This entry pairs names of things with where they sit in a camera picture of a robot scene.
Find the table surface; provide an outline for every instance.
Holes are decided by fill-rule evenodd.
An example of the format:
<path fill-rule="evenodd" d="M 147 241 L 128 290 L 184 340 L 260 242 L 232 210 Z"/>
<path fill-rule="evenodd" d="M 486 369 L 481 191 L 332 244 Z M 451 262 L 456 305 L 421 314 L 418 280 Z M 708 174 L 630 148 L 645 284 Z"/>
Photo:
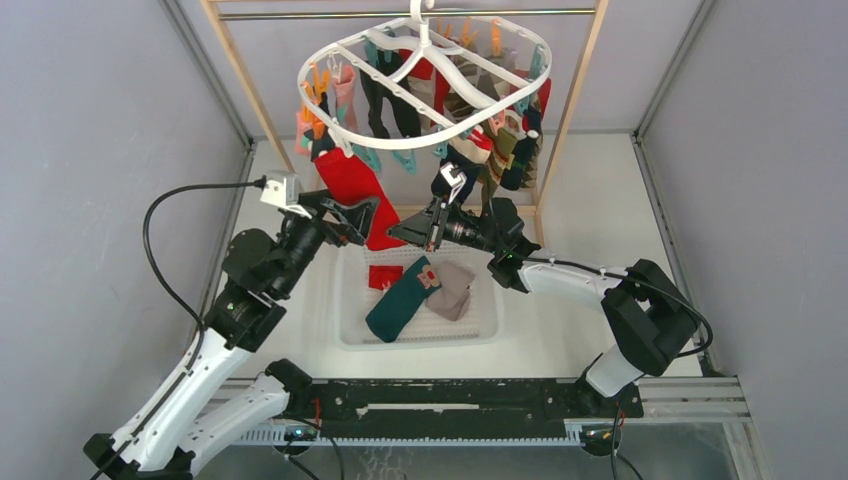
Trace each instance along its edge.
<path fill-rule="evenodd" d="M 553 136 L 546 142 L 547 147 Z M 292 142 L 286 142 L 289 152 Z M 419 156 L 419 172 L 410 175 L 383 161 L 380 181 L 393 203 L 426 203 L 436 162 Z M 306 189 L 317 175 L 304 157 L 292 157 Z M 261 142 L 250 178 L 279 170 L 281 163 L 267 141 Z M 559 169 L 549 184 L 543 214 L 546 247 L 560 258 L 603 265 L 632 265 L 651 259 L 670 272 L 659 230 L 629 136 L 570 135 Z M 514 196 L 521 202 L 529 195 Z M 479 197 L 475 191 L 472 199 Z M 535 237 L 532 218 L 525 234 Z M 248 190 L 236 232 L 262 228 L 278 231 L 281 216 Z M 349 351 L 338 346 L 332 322 L 318 318 L 315 303 L 324 301 L 332 252 L 323 247 L 285 303 L 288 313 L 262 348 L 236 373 L 253 377 L 271 361 L 288 358 L 313 378 L 533 378 L 577 377 L 614 339 L 604 316 L 552 295 L 504 291 L 505 325 L 498 340 L 465 345 L 381 351 Z M 667 376 L 700 376 L 696 358 L 672 363 Z"/>

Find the green sock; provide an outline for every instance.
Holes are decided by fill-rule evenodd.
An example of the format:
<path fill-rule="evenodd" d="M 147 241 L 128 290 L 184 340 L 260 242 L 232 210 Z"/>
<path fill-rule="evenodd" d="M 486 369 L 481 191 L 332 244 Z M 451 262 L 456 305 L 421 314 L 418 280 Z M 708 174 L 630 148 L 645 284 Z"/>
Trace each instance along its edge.
<path fill-rule="evenodd" d="M 415 316 L 418 307 L 441 286 L 427 257 L 419 258 L 403 272 L 401 279 L 392 285 L 365 317 L 368 328 L 380 340 L 394 342 L 403 327 Z"/>

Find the sock drying rack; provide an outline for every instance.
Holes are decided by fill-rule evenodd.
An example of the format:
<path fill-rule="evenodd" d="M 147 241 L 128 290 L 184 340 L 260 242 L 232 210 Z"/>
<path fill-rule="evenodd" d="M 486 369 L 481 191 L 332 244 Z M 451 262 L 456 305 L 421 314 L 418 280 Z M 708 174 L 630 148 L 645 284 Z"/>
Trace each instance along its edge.
<path fill-rule="evenodd" d="M 247 0 L 249 3 L 291 3 L 295 1 L 302 0 Z M 514 104 L 517 100 L 526 96 L 522 94 L 524 91 L 533 90 L 533 88 L 538 88 L 538 86 L 543 83 L 548 75 L 550 74 L 550 65 L 551 65 L 551 52 L 550 49 L 547 48 L 547 44 L 545 44 L 544 40 L 540 37 L 536 36 L 529 30 L 523 29 L 518 25 L 515 25 L 506 20 L 500 19 L 501 23 L 499 26 L 505 27 L 507 30 L 516 32 L 519 36 L 527 37 L 530 40 L 543 45 L 543 53 L 546 55 L 546 61 L 548 68 L 545 69 L 544 75 L 535 79 L 533 82 L 528 82 L 522 78 L 519 78 L 515 75 L 512 75 L 510 72 L 507 72 L 500 67 L 492 64 L 491 62 L 479 57 L 476 54 L 468 52 L 461 47 L 458 47 L 456 44 L 451 42 L 450 40 L 441 37 L 436 32 L 426 31 L 427 23 L 426 20 L 422 20 L 422 13 L 419 10 L 416 11 L 415 8 L 412 8 L 413 11 L 352 11 L 352 12 L 278 12 L 278 13 L 266 13 L 266 12 L 258 12 L 258 13 L 221 13 L 219 4 L 220 3 L 231 3 L 231 2 L 239 2 L 244 3 L 245 0 L 200 0 L 206 15 L 209 19 L 209 22 L 212 24 L 215 33 L 218 36 L 219 41 L 221 42 L 224 51 L 230 60 L 230 63 L 233 66 L 233 69 L 236 72 L 236 75 L 241 83 L 242 88 L 247 95 L 247 98 L 253 107 L 256 116 L 259 119 L 259 123 L 262 126 L 262 129 L 265 131 L 265 134 L 268 137 L 269 142 L 271 143 L 274 151 L 279 155 L 283 165 L 290 172 L 294 172 L 295 168 L 292 165 L 291 160 L 289 159 L 288 154 L 286 153 L 286 149 L 282 144 L 279 134 L 274 127 L 273 122 L 271 121 L 271 117 L 268 114 L 267 109 L 265 108 L 265 104 L 262 101 L 261 96 L 256 88 L 256 85 L 253 83 L 253 79 L 250 75 L 250 72 L 247 69 L 247 66 L 242 58 L 235 39 L 233 38 L 232 33 L 230 32 L 229 27 L 227 26 L 228 22 L 239 22 L 239 21 L 252 21 L 252 20 L 309 20 L 309 19 L 350 19 L 350 18 L 394 18 L 395 20 L 391 20 L 389 22 L 384 23 L 383 25 L 379 25 L 377 27 L 371 28 L 366 32 L 361 32 L 359 34 L 353 35 L 346 39 L 340 40 L 338 42 L 334 42 L 331 45 L 328 45 L 324 49 L 320 50 L 316 54 L 314 54 L 310 60 L 304 65 L 306 69 L 308 65 L 315 62 L 317 58 L 323 58 L 329 55 L 331 52 L 335 54 L 340 54 L 346 57 L 351 63 L 354 64 L 355 67 L 359 67 L 362 69 L 363 74 L 369 74 L 374 77 L 374 72 L 369 71 L 368 64 L 364 60 L 350 53 L 349 50 L 345 48 L 346 45 L 355 44 L 363 39 L 363 35 L 366 35 L 370 40 L 374 41 L 377 45 L 389 48 L 397 48 L 402 47 L 405 49 L 410 49 L 414 52 L 414 56 L 417 58 L 427 58 L 435 66 L 440 61 L 439 55 L 442 54 L 456 54 L 459 53 L 463 55 L 467 60 L 476 63 L 481 68 L 489 71 L 490 73 L 503 78 L 509 83 L 515 85 L 519 88 L 519 91 L 515 94 L 511 94 L 510 96 L 504 98 L 503 100 L 496 102 L 488 97 L 478 96 L 476 89 L 472 89 L 471 91 L 466 88 L 462 81 L 457 78 L 456 84 L 454 87 L 457 89 L 463 90 L 459 92 L 462 94 L 466 100 L 469 101 L 472 105 L 475 105 L 480 110 L 477 114 L 472 115 L 470 118 L 466 119 L 463 122 L 458 124 L 454 124 L 450 122 L 447 118 L 441 116 L 435 111 L 430 111 L 429 107 L 420 102 L 417 98 L 415 98 L 411 94 L 404 95 L 407 93 L 403 89 L 399 89 L 400 92 L 397 93 L 398 96 L 404 98 L 405 101 L 414 105 L 416 109 L 436 121 L 437 124 L 442 125 L 444 128 L 434 134 L 429 134 L 424 137 L 415 138 L 406 138 L 406 139 L 395 139 L 395 140 L 382 140 L 382 139 L 374 139 L 371 137 L 365 137 L 361 135 L 357 135 L 353 132 L 342 132 L 342 135 L 346 138 L 346 140 L 353 140 L 352 143 L 371 146 L 376 148 L 385 148 L 384 142 L 395 142 L 390 145 L 390 149 L 401 149 L 401 148 L 416 148 L 427 145 L 433 145 L 435 143 L 441 142 L 443 140 L 447 140 L 447 138 L 455 136 L 457 133 L 461 133 L 468 129 L 469 125 L 479 123 L 480 121 L 485 120 L 488 117 L 491 117 L 492 114 L 489 111 L 502 110 L 506 106 Z M 432 6 L 432 1 L 426 2 L 429 6 Z M 540 243 L 544 243 L 544 229 L 542 225 L 542 211 L 545 206 L 545 201 L 548 194 L 548 182 L 553 177 L 556 172 L 560 157 L 563 153 L 563 148 L 565 145 L 565 138 L 568 133 L 568 127 L 571 123 L 571 120 L 574 117 L 574 113 L 577 106 L 577 98 L 580 95 L 580 91 L 583 87 L 583 83 L 586 78 L 586 73 L 588 71 L 589 62 L 592 57 L 592 53 L 595 48 L 595 44 L 598 39 L 598 34 L 600 32 L 601 24 L 603 23 L 604 15 L 606 14 L 607 5 L 609 0 L 596 0 L 595 6 L 593 8 L 544 8 L 544 9 L 493 9 L 493 10 L 481 10 L 481 9 L 435 9 L 428 10 L 425 15 L 427 17 L 472 17 L 481 19 L 480 17 L 487 21 L 491 21 L 492 17 L 507 17 L 507 16 L 548 16 L 548 15 L 586 15 L 591 16 L 592 20 L 589 25 L 588 31 L 586 33 L 586 39 L 583 44 L 583 48 L 580 52 L 580 55 L 577 59 L 577 65 L 574 69 L 574 73 L 571 78 L 571 83 L 569 86 L 568 95 L 565 101 L 565 107 L 563 109 L 562 117 L 560 119 L 559 128 L 557 130 L 556 138 L 554 140 L 554 146 L 551 151 L 551 157 L 548 161 L 547 167 L 544 172 L 544 176 L 537 180 L 538 187 L 531 189 L 532 194 L 532 205 L 519 205 L 518 212 L 519 215 L 522 216 L 532 216 L 534 219 L 534 224 L 536 228 L 536 237 Z M 384 27 L 399 27 L 399 26 L 408 26 L 412 30 L 415 30 L 419 34 L 419 39 L 414 39 L 413 42 L 412 37 L 406 37 L 403 39 L 392 38 L 386 35 L 383 35 L 380 30 Z M 435 40 L 435 43 L 430 43 L 430 39 Z M 414 66 L 414 63 L 410 62 L 407 66 L 408 69 L 411 69 Z M 403 75 L 402 68 L 401 71 L 396 72 L 394 75 L 390 77 L 385 77 L 379 72 L 376 72 L 379 76 L 377 76 L 376 80 L 386 85 L 387 83 L 394 84 L 397 80 L 399 80 Z M 297 89 L 297 85 L 292 85 L 292 88 Z M 319 118 L 321 116 L 327 117 L 326 119 L 321 118 L 325 124 L 333 125 L 329 116 L 327 116 L 320 109 L 313 110 L 313 113 L 318 115 Z M 380 140 L 379 145 L 375 145 L 374 140 Z M 395 210 L 397 210 L 398 214 L 402 217 L 411 215 L 422 208 L 424 205 L 394 205 Z"/>

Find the laundry basket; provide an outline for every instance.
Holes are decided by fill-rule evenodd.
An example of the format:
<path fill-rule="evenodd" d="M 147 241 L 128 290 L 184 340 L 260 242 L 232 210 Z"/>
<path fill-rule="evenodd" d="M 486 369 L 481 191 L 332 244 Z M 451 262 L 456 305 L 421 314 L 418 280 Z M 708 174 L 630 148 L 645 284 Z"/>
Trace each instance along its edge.
<path fill-rule="evenodd" d="M 406 270 L 421 255 L 438 267 L 450 261 L 474 272 L 471 300 L 465 316 L 456 322 L 430 311 L 422 304 L 393 343 L 383 343 L 368 328 L 365 317 L 383 292 L 368 287 L 371 265 L 400 265 Z M 453 347 L 490 343 L 503 331 L 503 292 L 492 279 L 486 265 L 491 255 L 467 247 L 444 243 L 434 253 L 419 248 L 402 247 L 372 252 L 362 247 L 347 246 L 337 250 L 332 275 L 329 318 L 335 325 L 335 337 L 346 350 L 390 350 L 425 347 Z"/>

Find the wooden frame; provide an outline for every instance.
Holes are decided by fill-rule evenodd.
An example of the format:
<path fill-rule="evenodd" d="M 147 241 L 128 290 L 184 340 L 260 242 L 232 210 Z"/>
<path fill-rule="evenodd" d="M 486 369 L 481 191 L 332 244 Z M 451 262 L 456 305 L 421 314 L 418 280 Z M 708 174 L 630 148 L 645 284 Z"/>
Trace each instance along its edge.
<path fill-rule="evenodd" d="M 259 118 L 259 123 L 262 125 L 262 129 L 265 131 L 265 135 L 268 137 L 268 141 L 271 142 L 272 148 L 277 153 L 277 155 L 280 156 L 280 160 L 282 161 L 283 166 L 285 166 L 288 171 L 294 172 L 295 168 L 292 165 L 291 159 L 289 159 L 289 156 L 286 153 L 286 149 L 283 146 L 282 141 L 280 140 L 280 136 L 277 133 L 277 130 L 274 128 L 274 124 L 271 121 L 271 117 L 268 114 L 268 110 L 265 108 L 265 104 L 262 101 L 262 97 L 259 95 L 258 90 L 256 89 L 256 85 L 253 83 L 253 79 L 250 76 L 250 72 L 248 71 L 247 66 L 245 65 L 244 59 L 242 58 L 238 47 L 236 46 L 236 42 L 233 39 L 232 33 L 230 32 L 227 23 L 221 19 L 221 11 L 218 8 L 218 4 L 227 2 L 281 3 L 286 1 L 291 2 L 298 0 L 199 1 L 203 6 L 204 11 L 206 12 L 206 15 L 209 19 L 209 23 L 212 24 L 212 28 L 218 35 L 218 40 L 224 47 L 224 51 L 227 54 L 227 58 L 230 60 L 233 69 L 236 71 L 236 75 L 238 76 L 239 82 L 241 83 L 241 86 L 244 89 L 244 92 L 247 95 L 247 98 L 250 101 L 250 104 L 253 107 L 256 116 Z M 547 168 L 545 169 L 544 177 L 541 179 L 540 182 L 537 182 L 537 188 L 533 188 L 531 190 L 533 204 L 518 206 L 518 212 L 520 215 L 525 217 L 533 217 L 534 224 L 536 226 L 536 239 L 539 243 L 543 245 L 545 241 L 545 233 L 542 225 L 542 214 L 544 211 L 545 201 L 547 199 L 547 193 L 549 190 L 548 181 L 550 181 L 550 179 L 556 173 L 557 167 L 559 166 L 559 160 L 560 157 L 562 157 L 562 153 L 565 147 L 565 139 L 568 133 L 568 128 L 571 124 L 571 120 L 574 118 L 574 113 L 577 110 L 577 99 L 580 97 L 580 91 L 583 89 L 583 83 L 586 79 L 586 73 L 589 70 L 589 62 L 592 59 L 592 53 L 595 50 L 595 44 L 597 43 L 598 34 L 601 30 L 601 25 L 603 24 L 604 16 L 607 12 L 608 3 L 609 0 L 596 0 L 594 11 L 589 13 L 590 15 L 592 15 L 592 22 L 589 25 L 589 30 L 586 34 L 586 40 L 583 44 L 583 49 L 580 52 L 580 56 L 577 60 L 577 66 L 575 67 L 574 73 L 571 78 L 571 85 L 569 87 L 568 96 L 566 97 L 565 108 L 562 112 L 559 129 L 554 140 L 554 146 L 551 150 L 551 157 L 548 161 Z M 395 205 L 395 209 L 402 217 L 411 215 L 421 210 L 422 208 L 424 208 L 423 205 Z"/>

